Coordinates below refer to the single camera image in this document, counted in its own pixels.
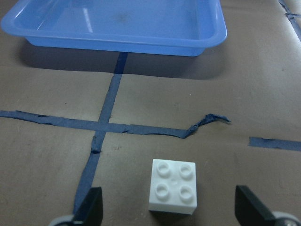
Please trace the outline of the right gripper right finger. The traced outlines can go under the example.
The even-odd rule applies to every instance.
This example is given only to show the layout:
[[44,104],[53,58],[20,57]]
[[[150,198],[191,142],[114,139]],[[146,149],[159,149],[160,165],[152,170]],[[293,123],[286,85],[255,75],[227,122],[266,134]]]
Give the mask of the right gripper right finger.
[[279,226],[272,212],[244,185],[235,189],[235,217],[241,226]]

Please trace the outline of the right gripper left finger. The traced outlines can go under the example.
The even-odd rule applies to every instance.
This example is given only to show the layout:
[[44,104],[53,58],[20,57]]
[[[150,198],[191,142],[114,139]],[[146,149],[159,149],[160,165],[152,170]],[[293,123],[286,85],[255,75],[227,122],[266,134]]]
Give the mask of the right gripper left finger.
[[103,220],[101,187],[92,187],[72,218],[73,226],[100,226]]

